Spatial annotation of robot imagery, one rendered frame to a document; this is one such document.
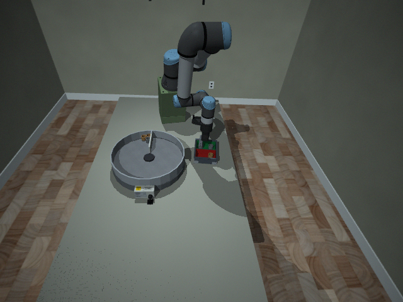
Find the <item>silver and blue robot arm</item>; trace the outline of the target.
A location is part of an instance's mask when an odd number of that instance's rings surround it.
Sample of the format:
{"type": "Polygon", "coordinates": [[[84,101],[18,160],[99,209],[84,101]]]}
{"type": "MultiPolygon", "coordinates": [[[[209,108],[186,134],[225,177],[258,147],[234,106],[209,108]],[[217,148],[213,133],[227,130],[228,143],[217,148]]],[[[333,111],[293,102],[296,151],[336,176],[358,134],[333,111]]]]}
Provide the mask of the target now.
{"type": "Polygon", "coordinates": [[[194,22],[182,33],[178,49],[164,54],[164,75],[161,85],[165,90],[177,91],[173,96],[175,108],[200,106],[201,116],[214,117],[215,98],[204,90],[190,94],[193,72],[206,69],[207,58],[220,50],[229,49],[232,41],[228,22],[194,22]]]}

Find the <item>grey round turntable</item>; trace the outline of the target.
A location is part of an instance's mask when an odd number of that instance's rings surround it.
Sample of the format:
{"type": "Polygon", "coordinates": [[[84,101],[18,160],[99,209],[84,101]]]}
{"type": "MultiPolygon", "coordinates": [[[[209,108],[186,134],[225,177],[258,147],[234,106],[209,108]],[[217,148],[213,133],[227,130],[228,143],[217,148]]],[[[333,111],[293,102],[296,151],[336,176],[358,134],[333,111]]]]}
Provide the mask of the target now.
{"type": "Polygon", "coordinates": [[[158,130],[123,137],[112,148],[110,160],[115,179],[134,191],[135,198],[149,198],[147,204],[153,204],[155,191],[181,177],[185,165],[183,144],[172,134],[158,130]],[[149,143],[142,140],[146,134],[150,134],[149,143]]]}

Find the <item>red and green divided bin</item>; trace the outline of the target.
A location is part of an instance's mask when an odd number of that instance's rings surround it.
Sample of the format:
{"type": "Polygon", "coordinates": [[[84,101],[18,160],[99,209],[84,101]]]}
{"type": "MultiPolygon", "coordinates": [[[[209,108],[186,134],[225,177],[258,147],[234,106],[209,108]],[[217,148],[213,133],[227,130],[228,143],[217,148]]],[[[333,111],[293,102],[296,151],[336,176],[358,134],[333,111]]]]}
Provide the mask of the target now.
{"type": "Polygon", "coordinates": [[[203,141],[203,148],[198,148],[199,138],[195,139],[195,151],[194,151],[194,162],[201,164],[213,164],[217,165],[218,155],[217,155],[217,140],[203,141]],[[213,144],[213,149],[208,149],[208,145],[213,144]],[[208,153],[213,153],[213,158],[208,157],[208,153]]]}

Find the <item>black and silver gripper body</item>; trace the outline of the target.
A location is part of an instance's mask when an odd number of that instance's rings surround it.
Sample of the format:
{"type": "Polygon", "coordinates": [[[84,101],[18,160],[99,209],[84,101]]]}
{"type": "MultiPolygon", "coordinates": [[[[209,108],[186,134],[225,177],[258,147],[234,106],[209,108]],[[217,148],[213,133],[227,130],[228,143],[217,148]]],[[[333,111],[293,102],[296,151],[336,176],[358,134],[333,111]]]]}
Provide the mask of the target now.
{"type": "Polygon", "coordinates": [[[200,125],[200,130],[202,132],[201,141],[205,141],[205,142],[208,141],[210,132],[212,131],[212,127],[213,127],[213,119],[215,119],[215,118],[213,117],[210,119],[206,119],[206,118],[203,118],[202,116],[199,117],[199,116],[193,115],[192,124],[200,125]]]}

